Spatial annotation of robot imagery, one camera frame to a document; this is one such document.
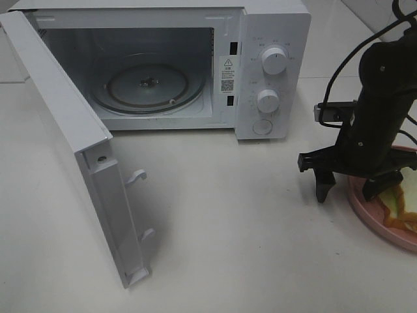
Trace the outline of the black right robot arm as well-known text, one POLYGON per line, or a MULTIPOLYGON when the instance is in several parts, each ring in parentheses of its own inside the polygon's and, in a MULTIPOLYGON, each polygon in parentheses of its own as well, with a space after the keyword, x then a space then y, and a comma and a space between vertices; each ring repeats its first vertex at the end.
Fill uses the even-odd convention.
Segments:
POLYGON ((362 89, 352 102, 315 106, 315 119, 339 127, 334 145, 298 157, 300 171, 312 169, 322 203, 335 185, 335 173, 364 178, 365 200, 403 180, 401 169, 416 169, 416 153, 392 146, 416 100, 416 30, 395 41, 372 44, 359 64, 362 89))

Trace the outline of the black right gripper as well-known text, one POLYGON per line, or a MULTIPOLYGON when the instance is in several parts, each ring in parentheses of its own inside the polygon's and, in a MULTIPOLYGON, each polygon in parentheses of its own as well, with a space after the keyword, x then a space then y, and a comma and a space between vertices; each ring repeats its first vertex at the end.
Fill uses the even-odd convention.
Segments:
POLYGON ((317 201, 324 203, 336 184, 334 172, 369 178, 362 188, 366 201, 399 185, 403 175, 398 170, 416 169, 416 152, 392 146, 402 124, 402 120, 347 121, 339 126, 334 145, 299 154, 299 170, 314 170, 317 201))

